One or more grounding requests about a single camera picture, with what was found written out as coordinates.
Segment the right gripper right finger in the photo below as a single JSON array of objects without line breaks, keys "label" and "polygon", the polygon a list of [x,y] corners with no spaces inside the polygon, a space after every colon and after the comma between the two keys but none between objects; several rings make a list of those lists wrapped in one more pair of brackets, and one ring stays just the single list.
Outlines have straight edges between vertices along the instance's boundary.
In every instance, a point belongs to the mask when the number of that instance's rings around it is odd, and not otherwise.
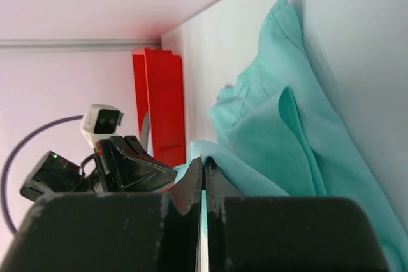
[{"label": "right gripper right finger", "polygon": [[344,197],[246,196],[205,165],[211,271],[389,271],[361,207]]}]

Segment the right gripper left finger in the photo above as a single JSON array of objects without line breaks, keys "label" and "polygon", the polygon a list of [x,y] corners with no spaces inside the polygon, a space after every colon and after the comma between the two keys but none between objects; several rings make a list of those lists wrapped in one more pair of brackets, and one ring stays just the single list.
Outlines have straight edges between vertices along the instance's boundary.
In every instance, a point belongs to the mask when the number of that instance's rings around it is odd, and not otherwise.
[{"label": "right gripper left finger", "polygon": [[202,161],[167,192],[41,196],[2,271],[197,271]]}]

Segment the mint green t shirt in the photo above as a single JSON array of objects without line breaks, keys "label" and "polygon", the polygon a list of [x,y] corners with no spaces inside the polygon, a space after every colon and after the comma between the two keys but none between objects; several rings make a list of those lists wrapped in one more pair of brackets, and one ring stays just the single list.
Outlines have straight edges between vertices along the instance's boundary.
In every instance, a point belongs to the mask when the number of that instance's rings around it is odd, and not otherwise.
[{"label": "mint green t shirt", "polygon": [[248,196],[331,196],[357,202],[392,271],[407,270],[407,234],[307,57],[293,6],[278,0],[258,52],[209,109],[216,142],[194,140],[188,161],[213,160]]}]

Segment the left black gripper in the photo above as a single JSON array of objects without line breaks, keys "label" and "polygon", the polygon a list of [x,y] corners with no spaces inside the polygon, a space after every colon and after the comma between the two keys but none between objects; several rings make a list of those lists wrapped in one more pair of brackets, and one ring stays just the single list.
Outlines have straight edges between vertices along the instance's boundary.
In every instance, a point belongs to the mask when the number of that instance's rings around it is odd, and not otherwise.
[{"label": "left black gripper", "polygon": [[[84,167],[96,162],[86,174]],[[149,155],[136,136],[111,136],[96,142],[95,154],[77,165],[49,151],[35,165],[20,188],[32,202],[59,192],[162,192],[169,189],[176,171]]]}]

